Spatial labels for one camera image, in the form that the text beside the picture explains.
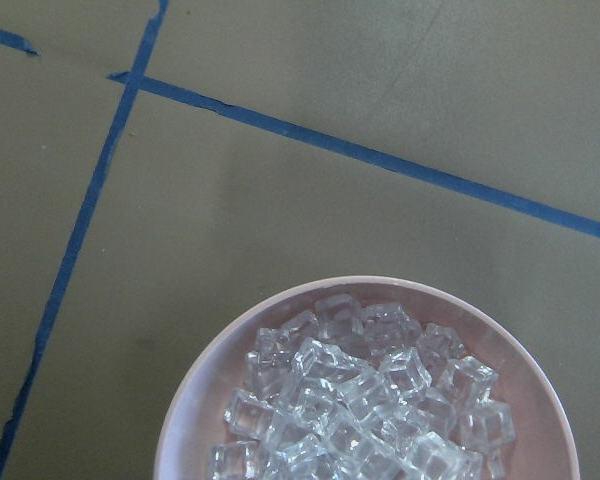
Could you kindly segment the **pink bowl of ice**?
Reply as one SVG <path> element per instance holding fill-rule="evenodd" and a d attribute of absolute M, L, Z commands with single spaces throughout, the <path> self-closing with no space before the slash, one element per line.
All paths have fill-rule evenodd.
<path fill-rule="evenodd" d="M 506 329 L 434 287 L 382 276 L 343 276 L 295 286 L 253 306 L 225 327 L 184 376 L 157 444 L 156 479 L 204 479 L 212 445 L 225 441 L 221 413 L 244 378 L 244 356 L 261 327 L 275 328 L 324 297 L 348 293 L 363 305 L 399 302 L 423 323 L 455 328 L 469 352 L 500 375 L 494 390 L 513 411 L 516 442 L 504 449 L 510 479 L 577 479 L 575 442 L 555 390 Z"/>

